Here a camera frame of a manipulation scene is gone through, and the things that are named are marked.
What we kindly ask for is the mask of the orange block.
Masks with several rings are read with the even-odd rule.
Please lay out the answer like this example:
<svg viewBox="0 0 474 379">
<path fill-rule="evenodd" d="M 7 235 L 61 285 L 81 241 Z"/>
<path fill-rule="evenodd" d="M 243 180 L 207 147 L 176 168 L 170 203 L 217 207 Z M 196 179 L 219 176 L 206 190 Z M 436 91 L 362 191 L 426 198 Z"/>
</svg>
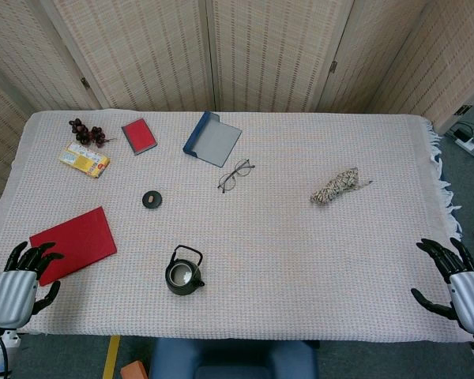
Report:
<svg viewBox="0 0 474 379">
<path fill-rule="evenodd" d="M 120 369 L 122 379 L 149 379 L 142 361 L 136 360 Z"/>
</svg>

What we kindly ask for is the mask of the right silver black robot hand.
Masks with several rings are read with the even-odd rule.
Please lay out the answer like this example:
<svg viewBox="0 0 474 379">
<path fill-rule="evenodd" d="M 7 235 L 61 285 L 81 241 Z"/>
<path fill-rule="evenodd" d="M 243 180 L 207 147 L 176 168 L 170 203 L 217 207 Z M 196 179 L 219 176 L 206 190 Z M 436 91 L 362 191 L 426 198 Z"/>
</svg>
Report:
<svg viewBox="0 0 474 379">
<path fill-rule="evenodd" d="M 451 238 L 450 242 L 456 253 L 427 238 L 416 243 L 433 260 L 441 274 L 450 292 L 450 305 L 435 304 L 415 288 L 411 289 L 411 293 L 424 309 L 457 321 L 463 330 L 474 335 L 474 260 L 462 242 L 455 238 Z"/>
</svg>

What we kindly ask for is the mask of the yellow snack box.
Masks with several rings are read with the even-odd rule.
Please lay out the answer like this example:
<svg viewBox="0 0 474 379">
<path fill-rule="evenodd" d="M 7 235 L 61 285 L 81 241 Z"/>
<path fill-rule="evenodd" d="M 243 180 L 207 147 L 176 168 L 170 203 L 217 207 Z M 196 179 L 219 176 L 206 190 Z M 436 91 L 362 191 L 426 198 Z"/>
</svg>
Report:
<svg viewBox="0 0 474 379">
<path fill-rule="evenodd" d="M 71 142 L 59 156 L 59 160 L 92 178 L 98 178 L 110 163 L 110 159 L 84 145 Z"/>
</svg>

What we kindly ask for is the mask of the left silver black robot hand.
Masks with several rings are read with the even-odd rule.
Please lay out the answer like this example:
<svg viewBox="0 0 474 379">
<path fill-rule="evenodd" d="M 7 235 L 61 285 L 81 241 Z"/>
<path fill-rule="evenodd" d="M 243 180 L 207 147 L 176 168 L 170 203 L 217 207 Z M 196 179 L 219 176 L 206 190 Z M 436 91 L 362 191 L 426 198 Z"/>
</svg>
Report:
<svg viewBox="0 0 474 379">
<path fill-rule="evenodd" d="M 61 253 L 47 252 L 54 246 L 54 242 L 45 242 L 28 247 L 24 241 L 11 251 L 0 273 L 0 330 L 23 328 L 56 299 L 61 286 L 57 280 L 42 299 L 36 298 L 40 277 L 52 261 L 64 258 Z"/>
</svg>

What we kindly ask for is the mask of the grey blue-spined notebook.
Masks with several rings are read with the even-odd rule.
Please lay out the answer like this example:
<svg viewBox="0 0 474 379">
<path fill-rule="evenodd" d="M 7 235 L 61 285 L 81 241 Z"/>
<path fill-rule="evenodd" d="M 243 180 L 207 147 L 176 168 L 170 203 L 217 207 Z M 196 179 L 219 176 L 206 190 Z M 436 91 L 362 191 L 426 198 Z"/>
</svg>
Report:
<svg viewBox="0 0 474 379">
<path fill-rule="evenodd" d="M 222 168 L 242 130 L 222 123 L 218 114 L 205 111 L 182 150 L 185 154 Z"/>
</svg>

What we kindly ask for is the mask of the small red grey notebook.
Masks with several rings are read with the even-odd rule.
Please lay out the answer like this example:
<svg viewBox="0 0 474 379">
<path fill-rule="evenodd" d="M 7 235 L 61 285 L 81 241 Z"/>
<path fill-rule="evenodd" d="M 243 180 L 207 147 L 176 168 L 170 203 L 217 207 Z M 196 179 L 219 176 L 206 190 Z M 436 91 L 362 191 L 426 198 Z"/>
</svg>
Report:
<svg viewBox="0 0 474 379">
<path fill-rule="evenodd" d="M 157 146 L 156 138 L 143 118 L 139 118 L 123 126 L 122 131 L 134 155 L 139 155 Z"/>
</svg>

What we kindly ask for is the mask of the blue padded chair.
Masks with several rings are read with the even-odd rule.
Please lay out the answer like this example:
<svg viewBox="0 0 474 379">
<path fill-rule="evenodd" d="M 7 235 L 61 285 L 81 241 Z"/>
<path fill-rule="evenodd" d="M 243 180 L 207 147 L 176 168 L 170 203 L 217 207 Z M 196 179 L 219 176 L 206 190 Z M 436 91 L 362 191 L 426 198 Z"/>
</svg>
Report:
<svg viewBox="0 0 474 379">
<path fill-rule="evenodd" d="M 319 379 L 315 349 L 294 340 L 156 340 L 149 379 Z"/>
</svg>

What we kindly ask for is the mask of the black round disc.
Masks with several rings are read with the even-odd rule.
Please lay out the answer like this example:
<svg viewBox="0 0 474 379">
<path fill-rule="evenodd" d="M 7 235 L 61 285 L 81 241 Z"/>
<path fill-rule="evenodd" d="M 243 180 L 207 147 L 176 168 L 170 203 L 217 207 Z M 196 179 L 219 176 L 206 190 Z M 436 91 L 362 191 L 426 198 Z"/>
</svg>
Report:
<svg viewBox="0 0 474 379">
<path fill-rule="evenodd" d="M 155 190 L 146 192 L 142 197 L 142 204 L 149 209 L 158 208 L 162 204 L 162 195 Z"/>
</svg>

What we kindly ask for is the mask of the thin metal frame glasses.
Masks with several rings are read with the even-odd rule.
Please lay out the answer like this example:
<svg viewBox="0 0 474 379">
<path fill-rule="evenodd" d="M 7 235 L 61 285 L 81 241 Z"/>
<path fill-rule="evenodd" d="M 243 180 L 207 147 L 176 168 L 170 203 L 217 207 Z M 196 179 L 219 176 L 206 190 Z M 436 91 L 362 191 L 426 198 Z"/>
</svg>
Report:
<svg viewBox="0 0 474 379">
<path fill-rule="evenodd" d="M 255 166 L 248 159 L 241 159 L 234 167 L 233 171 L 223 174 L 218 182 L 217 189 L 221 193 L 227 193 L 235 188 L 237 177 L 246 177 Z"/>
</svg>

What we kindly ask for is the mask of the large red book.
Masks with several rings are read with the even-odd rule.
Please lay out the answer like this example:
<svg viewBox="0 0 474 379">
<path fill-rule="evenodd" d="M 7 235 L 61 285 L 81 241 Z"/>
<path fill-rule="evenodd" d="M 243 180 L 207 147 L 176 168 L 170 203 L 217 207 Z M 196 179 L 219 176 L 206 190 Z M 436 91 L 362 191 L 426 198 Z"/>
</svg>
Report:
<svg viewBox="0 0 474 379">
<path fill-rule="evenodd" d="M 47 252 L 63 255 L 63 259 L 51 262 L 41 275 L 42 287 L 117 253 L 101 207 L 32 235 L 29 241 L 33 246 L 53 242 L 55 246 Z"/>
</svg>

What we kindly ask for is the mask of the black cast iron teapot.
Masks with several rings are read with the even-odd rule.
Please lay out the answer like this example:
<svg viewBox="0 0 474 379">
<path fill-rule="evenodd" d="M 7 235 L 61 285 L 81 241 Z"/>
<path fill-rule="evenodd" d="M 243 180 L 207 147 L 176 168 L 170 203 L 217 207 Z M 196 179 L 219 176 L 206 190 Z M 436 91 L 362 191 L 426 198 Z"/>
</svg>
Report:
<svg viewBox="0 0 474 379">
<path fill-rule="evenodd" d="M 177 257 L 179 249 L 189 250 L 198 255 L 197 263 Z M 168 266 L 165 269 L 165 281 L 168 289 L 176 295 L 190 295 L 198 288 L 204 287 L 205 282 L 201 278 L 200 266 L 203 254 L 189 246 L 177 245 L 174 249 Z"/>
</svg>

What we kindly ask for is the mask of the dark red grape bunch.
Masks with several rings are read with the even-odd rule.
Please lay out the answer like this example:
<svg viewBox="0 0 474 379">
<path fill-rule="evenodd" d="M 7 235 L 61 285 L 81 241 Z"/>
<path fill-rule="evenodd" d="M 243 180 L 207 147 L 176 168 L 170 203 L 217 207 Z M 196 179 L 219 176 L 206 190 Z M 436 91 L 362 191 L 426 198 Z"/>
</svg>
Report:
<svg viewBox="0 0 474 379">
<path fill-rule="evenodd" d="M 114 138 L 107 138 L 101 127 L 88 128 L 79 118 L 69 120 L 69 125 L 76 140 L 84 146 L 94 144 L 97 148 L 102 148 L 107 142 L 114 140 Z"/>
</svg>

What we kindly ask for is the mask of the pale waffle weave tablecloth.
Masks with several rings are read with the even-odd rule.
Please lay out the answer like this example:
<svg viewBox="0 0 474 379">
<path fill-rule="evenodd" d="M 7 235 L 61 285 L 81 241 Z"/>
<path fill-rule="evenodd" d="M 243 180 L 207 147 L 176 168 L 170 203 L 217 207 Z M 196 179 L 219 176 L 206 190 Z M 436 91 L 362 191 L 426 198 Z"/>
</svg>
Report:
<svg viewBox="0 0 474 379">
<path fill-rule="evenodd" d="M 69 120 L 101 127 L 110 159 L 92 178 L 59 160 L 80 144 Z M 143 118 L 157 146 L 134 155 L 122 127 Z M 242 130 L 226 164 L 182 150 L 197 112 L 43 111 L 25 124 L 0 200 L 0 272 L 30 236 L 94 208 L 117 253 L 62 279 L 28 332 L 205 339 L 462 342 L 457 323 L 427 312 L 421 290 L 450 300 L 421 238 L 457 233 L 435 162 L 431 123 L 408 114 L 223 113 Z M 227 193 L 220 177 L 255 168 Z M 142 204 L 162 195 L 155 209 Z M 177 245 L 203 254 L 205 286 L 172 293 Z"/>
</svg>

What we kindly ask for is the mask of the white power strip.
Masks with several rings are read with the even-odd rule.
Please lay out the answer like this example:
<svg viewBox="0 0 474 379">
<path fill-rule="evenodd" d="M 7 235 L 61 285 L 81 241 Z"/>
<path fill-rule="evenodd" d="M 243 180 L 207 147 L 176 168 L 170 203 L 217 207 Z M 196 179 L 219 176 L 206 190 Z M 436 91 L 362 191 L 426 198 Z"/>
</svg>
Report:
<svg viewBox="0 0 474 379">
<path fill-rule="evenodd" d="M 474 138 L 460 130 L 457 130 L 454 133 L 454 136 L 455 144 L 465 150 L 469 155 L 474 157 Z"/>
</svg>

